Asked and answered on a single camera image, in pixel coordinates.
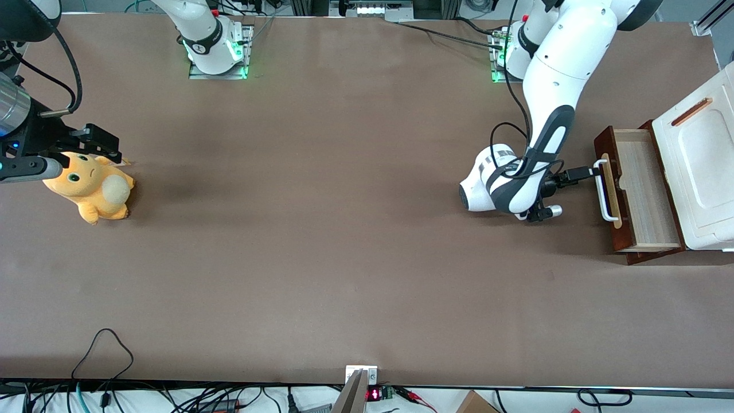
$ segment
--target yellow plush toy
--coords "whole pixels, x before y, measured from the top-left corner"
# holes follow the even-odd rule
[[[100,217],[121,220],[128,217],[125,202],[135,181],[116,167],[106,157],[92,158],[74,152],[64,152],[69,157],[69,168],[60,176],[45,179],[43,183],[79,207],[85,221],[96,225]]]

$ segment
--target wooden drawer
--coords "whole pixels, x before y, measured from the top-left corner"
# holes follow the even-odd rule
[[[639,129],[608,127],[594,139],[601,164],[614,251],[629,265],[686,249],[664,178],[652,121]]]

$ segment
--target brown table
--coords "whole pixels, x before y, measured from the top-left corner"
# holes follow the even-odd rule
[[[0,186],[0,376],[67,377],[108,326],[135,353],[128,378],[339,382],[367,363],[405,384],[734,386],[724,254],[624,266],[591,182],[546,223],[462,209],[491,128],[521,122],[485,49],[378,19],[278,18],[250,79],[189,81],[165,16],[60,28],[84,81],[67,122],[119,136],[139,186],[128,220],[96,227],[40,182]],[[71,82],[55,40],[27,57]],[[685,24],[619,33],[566,165],[715,72],[711,39]],[[125,357],[107,337],[80,374]]]

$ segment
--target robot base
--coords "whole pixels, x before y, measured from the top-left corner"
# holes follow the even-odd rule
[[[250,69],[250,52],[252,51],[252,36],[253,26],[242,25],[241,23],[233,22],[233,24],[239,26],[241,30],[235,31],[235,41],[243,42],[244,44],[239,45],[238,43],[230,43],[230,51],[232,55],[237,59],[241,57],[241,60],[237,62],[232,68],[221,74],[207,74],[200,71],[192,62],[191,68],[189,69],[189,79],[219,79],[219,80],[240,80],[247,79],[247,72]]]
[[[505,37],[507,37],[507,26],[502,29],[495,30],[491,35],[487,35],[487,42],[490,45],[498,45],[502,50],[489,48],[490,50],[490,67],[492,69],[492,82],[493,83],[504,83],[505,82],[505,70],[504,70],[504,45]],[[512,44],[512,37],[508,40],[509,44]],[[521,83],[523,80],[509,75],[510,83]]]

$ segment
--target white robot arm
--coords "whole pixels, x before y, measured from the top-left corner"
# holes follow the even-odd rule
[[[242,44],[241,23],[214,17],[206,0],[153,1],[171,17],[189,58],[203,73],[227,72],[244,59],[235,44]],[[75,130],[61,120],[79,107],[82,89],[76,62],[57,29],[60,18],[59,0],[0,0],[0,45],[20,59],[11,41],[39,42],[56,35],[76,80],[76,93],[66,87],[71,97],[67,108],[51,110],[22,88],[20,76],[11,79],[0,73],[0,184],[58,176],[69,165],[64,151],[122,159],[114,135],[91,123]]]
[[[242,61],[235,43],[242,40],[242,24],[226,16],[214,17],[206,0],[152,0],[173,20],[189,52],[189,59],[206,74],[221,74]]]
[[[630,20],[631,29],[647,21],[661,1],[535,0],[527,22],[511,26],[506,52],[508,72],[523,79],[531,136],[522,158],[506,145],[480,152],[460,185],[467,209],[526,217],[573,126],[581,91],[614,33]],[[561,209],[555,206],[550,213],[560,215]]]

